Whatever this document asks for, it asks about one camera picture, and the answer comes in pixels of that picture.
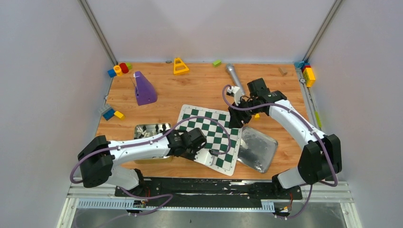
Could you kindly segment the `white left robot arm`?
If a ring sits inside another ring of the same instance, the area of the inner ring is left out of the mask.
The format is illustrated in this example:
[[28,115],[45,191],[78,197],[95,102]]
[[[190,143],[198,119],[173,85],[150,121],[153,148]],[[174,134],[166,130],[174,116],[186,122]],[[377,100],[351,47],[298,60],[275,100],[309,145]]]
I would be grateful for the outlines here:
[[146,186],[142,174],[137,169],[123,168],[123,163],[176,156],[210,166],[213,156],[205,148],[206,143],[206,136],[199,128],[190,131],[170,129],[129,141],[108,141],[104,135],[97,136],[77,156],[81,183],[85,188],[108,183],[141,196]]

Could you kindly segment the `green block far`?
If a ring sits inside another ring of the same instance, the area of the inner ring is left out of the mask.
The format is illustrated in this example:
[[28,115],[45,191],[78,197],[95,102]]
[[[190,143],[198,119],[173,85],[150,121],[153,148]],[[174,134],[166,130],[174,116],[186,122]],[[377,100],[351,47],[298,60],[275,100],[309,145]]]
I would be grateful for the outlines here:
[[222,61],[220,59],[217,59],[212,62],[213,67],[218,67],[222,64]]

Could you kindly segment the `blue cube block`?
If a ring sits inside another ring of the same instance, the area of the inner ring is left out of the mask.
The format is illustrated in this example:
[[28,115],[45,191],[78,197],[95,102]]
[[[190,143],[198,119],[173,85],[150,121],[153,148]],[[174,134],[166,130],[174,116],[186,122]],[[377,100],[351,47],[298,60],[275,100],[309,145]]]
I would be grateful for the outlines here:
[[108,75],[109,75],[111,78],[117,76],[117,74],[116,74],[116,72],[115,72],[114,69],[108,70],[107,73],[108,73]]

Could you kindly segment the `purple metronome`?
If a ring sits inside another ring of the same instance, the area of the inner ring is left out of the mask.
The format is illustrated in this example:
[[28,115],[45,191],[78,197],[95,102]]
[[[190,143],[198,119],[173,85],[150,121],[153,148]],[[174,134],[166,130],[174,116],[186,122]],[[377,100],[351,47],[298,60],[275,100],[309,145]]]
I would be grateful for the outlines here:
[[141,73],[136,71],[135,78],[135,97],[139,106],[155,103],[158,99],[157,92],[151,82]]

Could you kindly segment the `red cylinder block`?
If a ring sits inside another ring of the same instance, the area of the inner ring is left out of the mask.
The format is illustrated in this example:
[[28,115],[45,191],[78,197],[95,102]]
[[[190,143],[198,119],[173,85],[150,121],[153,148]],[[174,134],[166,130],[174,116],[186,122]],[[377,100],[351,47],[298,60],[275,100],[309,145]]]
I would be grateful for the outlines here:
[[124,63],[124,62],[120,63],[119,66],[120,66],[121,71],[122,71],[123,74],[126,74],[126,73],[129,72],[129,68],[128,68],[126,63]]

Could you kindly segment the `yellow triangle block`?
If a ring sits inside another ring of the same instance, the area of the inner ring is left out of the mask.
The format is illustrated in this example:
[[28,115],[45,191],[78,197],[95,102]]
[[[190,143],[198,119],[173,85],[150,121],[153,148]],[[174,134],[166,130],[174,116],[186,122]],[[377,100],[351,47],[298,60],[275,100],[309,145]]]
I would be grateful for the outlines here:
[[173,74],[174,75],[182,75],[189,73],[190,69],[187,65],[182,61],[181,58],[177,57],[173,61]]

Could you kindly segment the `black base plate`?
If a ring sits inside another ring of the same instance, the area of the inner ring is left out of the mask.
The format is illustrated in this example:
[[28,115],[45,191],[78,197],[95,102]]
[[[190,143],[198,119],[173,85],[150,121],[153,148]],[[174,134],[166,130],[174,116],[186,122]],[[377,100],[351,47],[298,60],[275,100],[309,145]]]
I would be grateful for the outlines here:
[[278,190],[269,180],[146,177],[130,193],[137,196],[172,194],[168,207],[260,208],[262,200],[301,200],[299,187]]

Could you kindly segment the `silver tin lid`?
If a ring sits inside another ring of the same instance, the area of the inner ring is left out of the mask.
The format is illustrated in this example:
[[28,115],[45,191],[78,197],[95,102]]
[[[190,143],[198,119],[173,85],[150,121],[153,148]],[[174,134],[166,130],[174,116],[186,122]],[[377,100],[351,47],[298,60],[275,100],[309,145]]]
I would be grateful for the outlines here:
[[271,165],[278,141],[251,127],[243,127],[238,161],[260,172],[266,173]]

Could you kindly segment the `green white chess board mat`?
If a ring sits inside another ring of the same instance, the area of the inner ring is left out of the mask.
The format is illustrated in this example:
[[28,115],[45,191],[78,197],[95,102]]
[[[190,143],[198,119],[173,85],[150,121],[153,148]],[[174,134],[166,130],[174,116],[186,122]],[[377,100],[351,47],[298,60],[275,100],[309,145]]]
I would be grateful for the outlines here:
[[184,104],[181,108],[178,121],[198,116],[181,123],[179,130],[190,131],[200,128],[206,136],[205,149],[210,149],[218,155],[213,166],[207,166],[227,176],[232,176],[238,158],[242,130],[229,128],[230,113],[216,109],[208,109]]

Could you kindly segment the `brown wooden block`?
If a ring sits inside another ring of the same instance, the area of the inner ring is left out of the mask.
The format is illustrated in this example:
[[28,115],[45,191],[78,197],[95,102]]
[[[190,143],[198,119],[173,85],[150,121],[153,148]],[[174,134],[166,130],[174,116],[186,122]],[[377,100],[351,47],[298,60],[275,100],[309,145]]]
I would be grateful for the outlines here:
[[285,76],[285,75],[288,74],[287,69],[284,68],[284,67],[279,67],[278,70],[279,70],[279,72],[280,72],[280,74],[281,74],[282,76]]

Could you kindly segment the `yellow cylinder block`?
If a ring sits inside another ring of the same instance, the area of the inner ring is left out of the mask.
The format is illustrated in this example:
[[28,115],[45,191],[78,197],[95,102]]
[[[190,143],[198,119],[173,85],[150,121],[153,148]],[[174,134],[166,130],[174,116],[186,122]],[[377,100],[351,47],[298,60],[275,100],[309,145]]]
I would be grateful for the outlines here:
[[121,67],[119,65],[115,65],[113,68],[116,76],[122,76],[123,75],[123,71],[121,69]]

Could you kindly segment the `yellow cube near left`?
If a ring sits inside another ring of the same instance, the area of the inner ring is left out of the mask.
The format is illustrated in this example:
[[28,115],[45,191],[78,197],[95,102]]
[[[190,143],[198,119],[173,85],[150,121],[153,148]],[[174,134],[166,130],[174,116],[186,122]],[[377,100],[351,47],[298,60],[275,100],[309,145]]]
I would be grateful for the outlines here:
[[119,118],[120,120],[125,119],[125,115],[123,113],[121,113],[120,111],[115,111],[114,112],[114,116],[116,116],[117,118]]

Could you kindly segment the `grey microphone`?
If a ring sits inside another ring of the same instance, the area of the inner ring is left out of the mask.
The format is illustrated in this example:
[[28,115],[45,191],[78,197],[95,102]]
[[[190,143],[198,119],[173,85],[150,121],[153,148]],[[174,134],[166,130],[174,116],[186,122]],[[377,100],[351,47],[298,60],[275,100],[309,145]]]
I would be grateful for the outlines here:
[[236,73],[234,65],[231,64],[231,63],[228,63],[225,68],[226,68],[226,71],[231,76],[235,86],[239,87],[239,89],[241,91],[241,95],[245,95],[246,94],[245,90],[244,90],[244,88],[243,88],[243,86],[242,86],[242,84],[240,82],[240,79],[239,79],[237,73]]

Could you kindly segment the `blue brick near left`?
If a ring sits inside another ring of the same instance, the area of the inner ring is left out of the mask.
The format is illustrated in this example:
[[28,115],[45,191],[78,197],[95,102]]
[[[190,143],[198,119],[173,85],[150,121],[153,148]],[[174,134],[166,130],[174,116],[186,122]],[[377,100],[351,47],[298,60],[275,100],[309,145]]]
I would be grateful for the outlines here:
[[109,110],[107,110],[107,111],[102,113],[102,116],[106,121],[108,121],[111,118],[113,118],[114,115],[115,115],[115,110],[113,108],[111,108],[111,109],[109,109]]

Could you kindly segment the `gold tin box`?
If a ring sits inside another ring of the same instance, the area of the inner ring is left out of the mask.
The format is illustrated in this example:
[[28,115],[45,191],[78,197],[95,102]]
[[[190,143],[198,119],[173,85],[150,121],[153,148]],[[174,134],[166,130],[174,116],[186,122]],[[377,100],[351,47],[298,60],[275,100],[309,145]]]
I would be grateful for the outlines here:
[[[156,136],[169,130],[171,125],[169,123],[156,123],[156,124],[140,124],[134,128],[134,139],[146,138]],[[153,164],[153,163],[170,163],[173,160],[172,156],[152,157],[150,159],[135,160],[136,164]]]

